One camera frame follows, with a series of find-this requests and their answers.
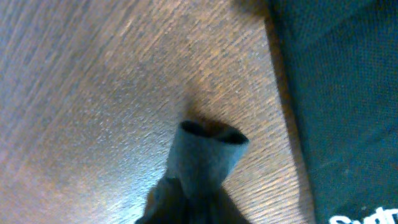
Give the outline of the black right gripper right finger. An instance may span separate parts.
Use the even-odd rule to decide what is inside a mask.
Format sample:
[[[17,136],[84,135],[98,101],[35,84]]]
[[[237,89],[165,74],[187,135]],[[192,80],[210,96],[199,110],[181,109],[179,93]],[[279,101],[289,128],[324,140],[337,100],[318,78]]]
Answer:
[[[192,189],[192,223],[250,224],[221,184]]]

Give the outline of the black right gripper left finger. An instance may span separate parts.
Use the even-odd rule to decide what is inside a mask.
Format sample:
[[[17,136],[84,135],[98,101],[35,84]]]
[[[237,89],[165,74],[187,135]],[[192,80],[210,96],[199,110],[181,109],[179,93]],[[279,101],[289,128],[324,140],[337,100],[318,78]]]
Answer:
[[[147,211],[135,224],[188,224],[187,198],[178,179],[163,177],[152,192]]]

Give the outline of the dark green Nike t-shirt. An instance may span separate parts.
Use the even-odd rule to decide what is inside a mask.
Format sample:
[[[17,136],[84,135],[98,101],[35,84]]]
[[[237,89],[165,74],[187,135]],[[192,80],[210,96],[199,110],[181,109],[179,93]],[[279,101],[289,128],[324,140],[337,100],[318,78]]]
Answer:
[[[269,1],[318,223],[397,222],[397,0]]]

